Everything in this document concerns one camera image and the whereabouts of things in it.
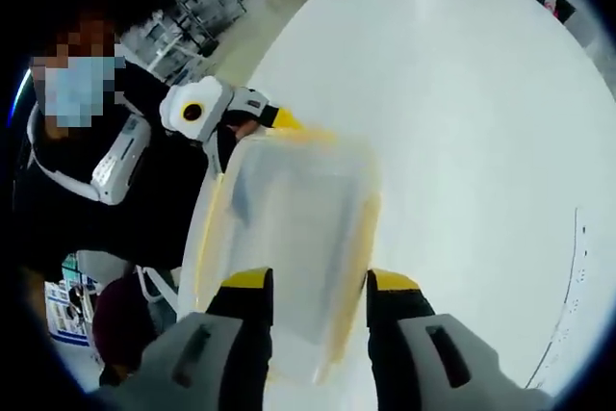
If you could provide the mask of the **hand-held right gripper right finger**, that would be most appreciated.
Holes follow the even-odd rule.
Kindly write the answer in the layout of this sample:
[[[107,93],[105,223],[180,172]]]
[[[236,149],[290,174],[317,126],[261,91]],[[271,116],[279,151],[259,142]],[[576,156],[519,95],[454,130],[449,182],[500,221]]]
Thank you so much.
[[[380,410],[549,410],[550,396],[519,387],[494,349],[419,285],[392,271],[366,276],[368,354]]]

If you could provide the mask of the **person's left hand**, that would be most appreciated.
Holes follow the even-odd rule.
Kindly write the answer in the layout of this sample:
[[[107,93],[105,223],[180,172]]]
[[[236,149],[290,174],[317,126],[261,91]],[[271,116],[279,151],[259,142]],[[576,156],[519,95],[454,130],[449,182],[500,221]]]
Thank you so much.
[[[255,120],[247,120],[240,125],[228,125],[237,141],[260,130],[261,124]]]

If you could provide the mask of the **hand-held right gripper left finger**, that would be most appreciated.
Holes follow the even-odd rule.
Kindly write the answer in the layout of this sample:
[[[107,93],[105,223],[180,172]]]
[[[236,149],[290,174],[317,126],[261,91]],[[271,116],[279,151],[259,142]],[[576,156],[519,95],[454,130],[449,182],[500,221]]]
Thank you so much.
[[[98,392],[102,410],[260,410],[272,357],[273,271],[239,271],[204,312],[151,343],[140,367]]]

